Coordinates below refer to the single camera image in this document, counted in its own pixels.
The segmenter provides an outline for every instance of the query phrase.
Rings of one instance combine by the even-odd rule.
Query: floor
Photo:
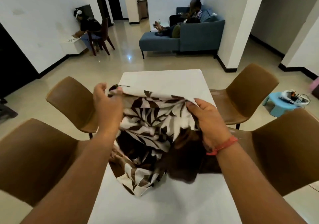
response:
[[[294,89],[307,94],[311,103],[306,109],[319,118],[319,100],[308,91],[312,80],[301,72],[283,72],[278,69],[280,58],[254,41],[248,41],[238,72],[225,73],[211,55],[148,52],[143,60],[138,40],[149,30],[148,20],[142,20],[138,25],[129,25],[128,21],[115,21],[115,25],[109,28],[109,36],[115,50],[106,43],[110,56],[102,51],[96,57],[90,57],[88,54],[70,57],[41,79],[7,96],[8,106],[19,115],[14,119],[0,121],[0,138],[27,119],[36,118],[76,139],[88,139],[87,134],[78,131],[66,117],[45,101],[49,90],[66,76],[74,77],[92,91],[99,82],[107,82],[109,86],[117,84],[124,72],[201,69],[210,89],[224,89],[250,63],[257,63],[278,77],[280,84],[275,91]],[[259,106],[252,118],[241,124],[241,129],[253,130],[273,119],[265,107]],[[314,183],[313,187],[305,186],[285,197],[308,223],[319,223],[319,192],[315,188],[319,190],[318,183]],[[27,204],[0,192],[1,223],[19,223],[30,210],[31,207]]]

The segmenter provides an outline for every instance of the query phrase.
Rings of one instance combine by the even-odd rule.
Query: blue sofa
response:
[[[176,8],[176,14],[189,11],[189,7]],[[217,52],[224,30],[225,20],[212,16],[213,10],[202,6],[203,14],[200,23],[181,24],[181,37],[155,36],[155,32],[144,33],[139,46],[144,58],[144,51],[201,51]]]

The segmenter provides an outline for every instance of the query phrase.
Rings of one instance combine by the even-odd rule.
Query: brown and white leaf print fabric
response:
[[[194,99],[121,87],[123,120],[110,158],[118,181],[136,196],[166,172],[175,179],[194,181],[206,152],[197,119],[185,104],[196,104]]]

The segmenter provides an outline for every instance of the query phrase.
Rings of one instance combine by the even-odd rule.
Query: blue plastic stool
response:
[[[280,96],[281,92],[270,93],[263,102],[263,106],[267,104],[268,100],[271,100],[275,104],[275,107],[270,112],[272,116],[280,117],[282,114],[285,113],[286,110],[293,111],[296,108],[299,108],[299,106],[295,104],[289,104],[288,102],[281,100],[279,98]]]

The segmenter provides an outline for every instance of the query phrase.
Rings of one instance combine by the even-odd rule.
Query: black top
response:
[[[102,28],[101,24],[93,18],[86,18],[81,20],[80,29],[83,32],[85,32],[86,30],[89,30],[91,32],[94,32],[96,36],[101,37],[102,36],[101,32],[96,32],[96,31],[101,31],[101,28]]]

